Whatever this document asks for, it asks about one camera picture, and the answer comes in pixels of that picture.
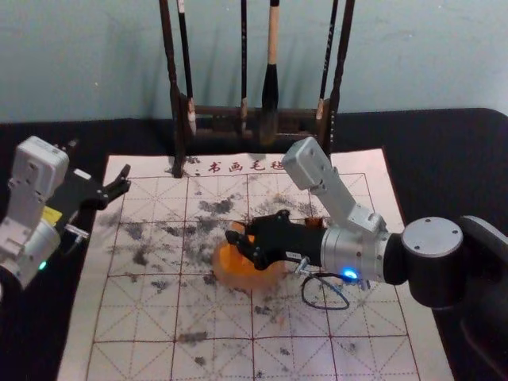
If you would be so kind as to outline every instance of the black table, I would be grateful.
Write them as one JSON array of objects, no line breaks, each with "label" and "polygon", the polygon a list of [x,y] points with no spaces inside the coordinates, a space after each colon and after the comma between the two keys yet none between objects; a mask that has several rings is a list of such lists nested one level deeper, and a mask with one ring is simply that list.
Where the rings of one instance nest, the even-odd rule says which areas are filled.
[{"label": "black table", "polygon": [[[508,231],[508,117],[486,109],[342,114],[333,151],[384,147],[405,221],[474,214]],[[79,138],[73,166],[101,179],[112,155],[171,155],[171,121],[88,121],[0,125],[0,184],[10,177],[13,152],[37,135],[52,143]],[[280,141],[270,152],[285,152]],[[189,154],[263,152],[250,142],[195,141]],[[8,192],[0,186],[0,215]],[[89,229],[93,214],[79,219]],[[54,260],[12,310],[0,336],[0,379],[55,379],[85,250]],[[457,379],[499,379],[468,347],[459,313],[435,314]]]}]

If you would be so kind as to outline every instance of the black cable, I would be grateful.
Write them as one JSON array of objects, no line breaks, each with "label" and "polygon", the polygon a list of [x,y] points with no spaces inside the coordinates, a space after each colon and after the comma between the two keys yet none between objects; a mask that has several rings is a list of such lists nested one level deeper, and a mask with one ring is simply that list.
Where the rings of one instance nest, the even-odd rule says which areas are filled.
[{"label": "black cable", "polygon": [[[325,310],[325,311],[344,311],[349,308],[349,300],[330,282],[324,280],[323,278],[337,278],[341,279],[346,283],[351,283],[351,279],[348,279],[342,275],[333,274],[332,272],[318,272],[316,274],[308,274],[308,276],[303,280],[302,282],[302,300],[305,304],[308,306],[315,308],[317,310]],[[306,284],[311,280],[316,279],[317,281],[321,282],[322,284],[326,285],[328,288],[330,288],[333,292],[335,292],[337,295],[341,297],[341,299],[344,301],[345,306],[342,307],[328,307],[328,306],[316,306],[312,302],[309,302],[307,298],[305,297],[305,286]]]}]

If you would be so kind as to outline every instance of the calligraphy brush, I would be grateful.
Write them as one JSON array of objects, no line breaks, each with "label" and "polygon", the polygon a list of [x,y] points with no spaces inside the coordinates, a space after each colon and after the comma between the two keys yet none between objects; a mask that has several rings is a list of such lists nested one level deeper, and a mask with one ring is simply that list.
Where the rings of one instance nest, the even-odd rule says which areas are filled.
[{"label": "calligraphy brush", "polygon": [[344,62],[346,60],[346,53],[348,52],[349,35],[351,34],[352,14],[354,9],[355,0],[346,0],[344,18],[342,20],[341,39],[339,41],[339,51],[337,53],[337,66],[335,67],[333,88],[332,93],[330,94],[328,119],[329,141],[325,142],[325,152],[329,152],[329,147],[330,144],[333,143],[333,136],[335,134],[335,119],[337,117],[339,101],[341,100],[342,75],[344,74]]},{"label": "calligraphy brush", "polygon": [[247,127],[247,0],[241,0],[241,132]]},{"label": "calligraphy brush", "polygon": [[319,100],[317,101],[316,121],[318,125],[321,122],[321,119],[323,118],[323,102],[325,99],[326,79],[328,77],[330,54],[332,52],[333,33],[335,31],[335,19],[337,17],[338,2],[339,0],[333,0],[332,15],[330,17],[330,27],[328,29],[328,40],[326,41],[325,65],[323,67],[323,76],[321,77],[321,90],[319,92]]},{"label": "calligraphy brush", "polygon": [[277,134],[279,84],[277,79],[277,44],[279,34],[279,0],[270,0],[268,29],[268,62],[261,98],[260,143],[273,143]]},{"label": "calligraphy brush", "polygon": [[180,36],[182,37],[183,68],[185,70],[185,84],[187,85],[187,117],[192,133],[196,134],[196,112],[194,110],[194,98],[192,95],[191,60],[189,59],[189,42],[187,39],[187,26],[185,24],[184,0],[176,0],[178,6],[178,21]]}]

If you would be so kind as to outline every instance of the white paper sheet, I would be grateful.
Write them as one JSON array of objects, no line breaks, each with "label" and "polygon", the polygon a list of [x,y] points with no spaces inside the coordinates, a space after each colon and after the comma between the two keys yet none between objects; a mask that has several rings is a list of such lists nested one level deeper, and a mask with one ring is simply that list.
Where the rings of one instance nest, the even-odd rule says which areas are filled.
[{"label": "white paper sheet", "polygon": [[[348,310],[320,311],[293,275],[270,295],[214,282],[211,248],[232,220],[326,216],[282,156],[196,156],[182,179],[165,157],[110,157],[105,183],[130,164],[133,185],[97,215],[59,380],[452,379],[433,315],[406,284],[347,286]],[[382,151],[332,161],[356,200],[401,232]],[[308,295],[338,303],[318,285]]]}]

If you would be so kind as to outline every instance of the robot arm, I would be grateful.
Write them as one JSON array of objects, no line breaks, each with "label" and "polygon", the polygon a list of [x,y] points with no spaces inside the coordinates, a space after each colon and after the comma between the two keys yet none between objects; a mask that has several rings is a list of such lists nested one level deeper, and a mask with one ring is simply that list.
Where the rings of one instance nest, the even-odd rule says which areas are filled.
[{"label": "robot arm", "polygon": [[30,137],[16,150],[7,215],[0,224],[0,302],[24,290],[58,249],[66,231],[76,242],[89,234],[72,225],[82,209],[103,210],[129,190],[130,166],[103,187],[69,169],[69,148]]},{"label": "robot arm", "polygon": [[[402,234],[387,231],[383,218],[357,204],[317,141],[295,143],[283,166],[299,189],[309,189],[329,211],[327,229],[291,223],[289,211],[254,218],[245,234],[226,232],[230,244],[259,270],[277,260],[321,266],[351,280],[399,285],[409,281],[413,297],[434,309],[457,304],[464,296],[467,269],[464,233],[454,221],[440,217],[416,220]],[[461,219],[487,226],[479,219]],[[487,241],[506,257],[506,236],[494,227],[480,229]],[[251,242],[247,236],[254,236]]]}]

